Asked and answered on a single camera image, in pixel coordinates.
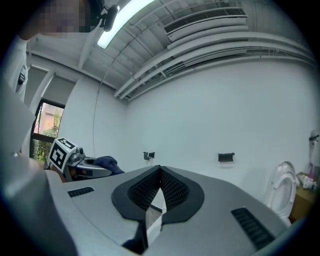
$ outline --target toilet lid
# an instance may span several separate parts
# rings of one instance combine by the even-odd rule
[[[296,196],[296,172],[292,163],[281,162],[273,172],[266,205],[280,217],[289,217]]]

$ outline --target fluorescent light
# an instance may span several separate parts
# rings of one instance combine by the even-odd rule
[[[154,0],[131,0],[116,16],[112,29],[109,32],[103,32],[98,46],[106,49],[111,40],[116,36],[119,30],[141,9],[146,7]]]

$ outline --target blue cloth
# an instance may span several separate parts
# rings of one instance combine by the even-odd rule
[[[118,162],[112,156],[102,156],[94,160],[94,165],[101,166],[112,172],[112,175],[124,174],[118,166]]]

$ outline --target white wall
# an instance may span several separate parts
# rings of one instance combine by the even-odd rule
[[[320,128],[319,81],[285,62],[247,62],[198,72],[133,100],[127,109],[126,169],[172,166],[231,182],[259,200],[281,161],[301,172]],[[218,153],[235,153],[233,164]]]
[[[112,156],[124,161],[124,132],[127,105],[113,97],[113,90],[84,77],[79,80],[65,106],[59,137],[84,149],[88,157]]]

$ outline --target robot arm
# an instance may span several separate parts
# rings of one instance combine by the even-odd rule
[[[64,137],[54,140],[48,157],[48,163],[52,164],[54,171],[63,175],[67,182],[73,181],[70,170],[85,179],[102,178],[112,174],[110,170],[94,162],[95,158],[86,157],[82,147]]]

